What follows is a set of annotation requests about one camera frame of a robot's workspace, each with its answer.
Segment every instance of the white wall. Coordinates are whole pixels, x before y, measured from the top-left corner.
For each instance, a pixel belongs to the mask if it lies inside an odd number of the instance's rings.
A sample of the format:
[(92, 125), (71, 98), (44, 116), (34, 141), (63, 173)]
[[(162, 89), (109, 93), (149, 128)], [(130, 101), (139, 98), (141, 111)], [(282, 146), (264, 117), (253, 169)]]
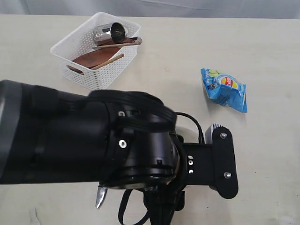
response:
[(300, 0), (0, 0), (2, 14), (300, 18)]

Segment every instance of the metal cup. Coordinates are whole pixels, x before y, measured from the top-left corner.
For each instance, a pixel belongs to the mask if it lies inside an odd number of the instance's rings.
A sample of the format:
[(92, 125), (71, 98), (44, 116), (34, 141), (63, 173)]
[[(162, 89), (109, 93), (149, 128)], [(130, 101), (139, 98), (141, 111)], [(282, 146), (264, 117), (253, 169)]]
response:
[(93, 30), (93, 40), (97, 46), (108, 44), (120, 44), (126, 39), (126, 32), (122, 24), (118, 22), (97, 26)]

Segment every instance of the chopstick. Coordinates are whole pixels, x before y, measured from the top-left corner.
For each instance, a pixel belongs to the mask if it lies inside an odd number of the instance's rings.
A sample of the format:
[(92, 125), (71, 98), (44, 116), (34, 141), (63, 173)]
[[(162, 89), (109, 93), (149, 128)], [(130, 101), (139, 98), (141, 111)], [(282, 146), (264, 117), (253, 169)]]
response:
[(124, 54), (117, 55), (116, 57), (111, 58), (110, 60), (108, 60), (106, 62), (103, 62), (103, 63), (99, 64), (98, 66), (95, 66), (95, 67), (93, 67), (91, 69), (94, 69), (94, 70), (100, 69), (101, 67), (104, 67), (104, 66), (106, 66), (106, 65), (108, 65), (108, 64), (110, 64), (112, 62), (115, 62), (116, 60), (118, 60), (118, 59), (120, 59), (122, 57), (124, 57)]
[(123, 43), (123, 44), (115, 44), (115, 45), (101, 45), (97, 47), (93, 47), (93, 49), (101, 49), (101, 48), (112, 48), (112, 47), (124, 47), (124, 46), (131, 46), (131, 45), (140, 45), (141, 42), (132, 42), (132, 43)]

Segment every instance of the table surface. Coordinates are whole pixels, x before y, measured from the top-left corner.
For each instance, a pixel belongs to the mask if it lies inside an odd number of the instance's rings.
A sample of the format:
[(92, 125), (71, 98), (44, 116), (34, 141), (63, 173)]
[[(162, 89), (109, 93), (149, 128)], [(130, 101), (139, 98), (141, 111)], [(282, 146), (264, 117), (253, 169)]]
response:
[[(0, 78), (87, 95), (62, 77), (52, 45), (88, 17), (0, 15)], [(218, 122), (234, 139), (239, 193), (222, 199), (208, 187), (187, 187), (186, 206), (172, 225), (300, 224), (300, 21), (269, 19), (128, 18), (142, 27), (137, 57), (110, 89), (142, 90), (193, 115), (203, 128)], [(200, 69), (213, 68), (247, 85), (248, 113), (211, 103)], [(179, 118), (196, 141), (196, 127)], [(117, 225), (122, 191), (110, 190), (96, 210), (97, 183), (0, 186), (0, 224)], [(145, 213), (135, 192), (125, 215)]]

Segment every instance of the plastic wrapper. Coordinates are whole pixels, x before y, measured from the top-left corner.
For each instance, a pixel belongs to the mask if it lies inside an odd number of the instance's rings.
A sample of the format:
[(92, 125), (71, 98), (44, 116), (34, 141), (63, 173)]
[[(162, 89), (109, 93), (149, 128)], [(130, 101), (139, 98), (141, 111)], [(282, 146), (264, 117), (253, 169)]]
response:
[(201, 74), (209, 99), (242, 113), (248, 111), (245, 84), (228, 74), (213, 69), (201, 69)]

